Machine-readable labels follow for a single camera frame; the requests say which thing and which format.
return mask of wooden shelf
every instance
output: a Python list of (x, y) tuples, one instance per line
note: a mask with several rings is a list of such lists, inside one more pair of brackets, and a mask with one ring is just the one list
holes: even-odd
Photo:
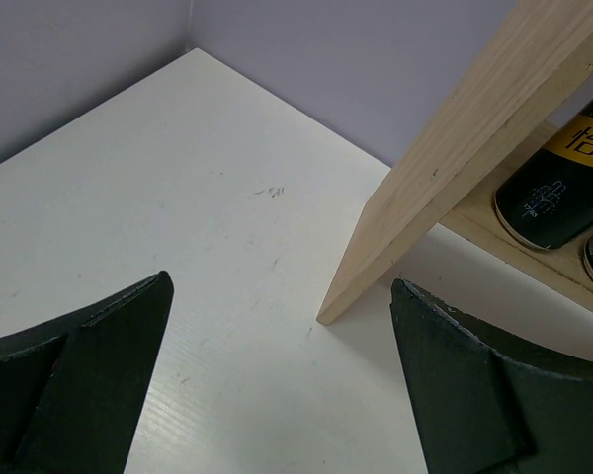
[(473, 244), (512, 267), (546, 284), (576, 303), (593, 311), (593, 281), (584, 271), (582, 249), (593, 230), (556, 251), (537, 252), (518, 243), (496, 218), (493, 194), (557, 128), (544, 123), (441, 221)]
[(517, 2), (365, 204), (317, 320), (332, 323), (440, 221), (593, 311), (584, 239), (530, 252), (505, 233), (491, 198), (553, 133), (545, 117), (592, 72), (593, 0)]

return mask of white wooden surface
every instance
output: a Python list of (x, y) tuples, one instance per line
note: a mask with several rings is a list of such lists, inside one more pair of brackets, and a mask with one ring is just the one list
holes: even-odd
[(385, 165), (200, 51), (0, 166), (0, 336), (176, 287), (127, 473), (421, 473), (376, 287), (315, 315)]

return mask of wood grain texture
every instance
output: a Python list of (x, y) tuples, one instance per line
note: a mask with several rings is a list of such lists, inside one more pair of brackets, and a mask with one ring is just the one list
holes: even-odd
[(592, 71), (593, 0), (519, 2), (365, 205), (318, 321), (334, 321)]
[(593, 281), (584, 271), (582, 250), (593, 229), (559, 250), (537, 252), (519, 244), (496, 218), (493, 196), (557, 128), (544, 122), (442, 219), (442, 225), (530, 277), (593, 311)]

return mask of wooden plank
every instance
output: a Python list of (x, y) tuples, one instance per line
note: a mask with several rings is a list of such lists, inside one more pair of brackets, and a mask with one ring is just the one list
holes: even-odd
[(593, 230), (563, 248), (536, 252), (505, 231), (492, 208), (495, 190), (538, 150), (557, 128), (544, 122), (503, 160), (441, 223), (473, 244), (593, 311), (593, 281), (584, 271), (582, 249)]
[(593, 0), (520, 1), (365, 205), (318, 321), (334, 321), (592, 71)]

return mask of yellow label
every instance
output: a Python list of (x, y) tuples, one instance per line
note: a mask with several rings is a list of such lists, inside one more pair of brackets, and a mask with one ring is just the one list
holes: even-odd
[(593, 167), (593, 118), (576, 116), (543, 148), (568, 160)]

